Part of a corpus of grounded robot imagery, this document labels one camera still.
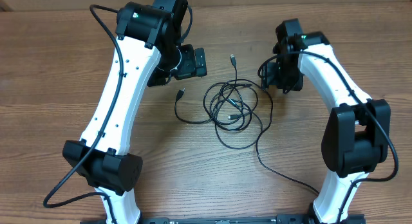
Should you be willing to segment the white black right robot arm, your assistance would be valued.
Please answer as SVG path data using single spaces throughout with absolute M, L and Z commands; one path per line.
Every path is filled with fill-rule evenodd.
M 348 208 L 369 174 L 384 162 L 394 146 L 389 139 L 391 108 L 360 89 L 337 60 L 322 32 L 304 33 L 298 19 L 276 28 L 273 57 L 258 69 L 261 85 L 284 94 L 300 91 L 308 79 L 330 114 L 321 153 L 328 169 L 323 186 L 307 214 L 285 214 L 289 223 L 365 223 Z

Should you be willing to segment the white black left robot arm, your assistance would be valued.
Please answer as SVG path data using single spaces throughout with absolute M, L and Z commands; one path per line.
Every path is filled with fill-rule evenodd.
M 187 0 L 130 2 L 117 12 L 115 52 L 106 85 L 87 128 L 68 140 L 62 155 L 100 196 L 106 223 L 137 223 L 134 188 L 142 159 L 129 152 L 131 131 L 144 90 L 171 79 L 204 77 L 203 48 L 185 44 L 181 24 Z

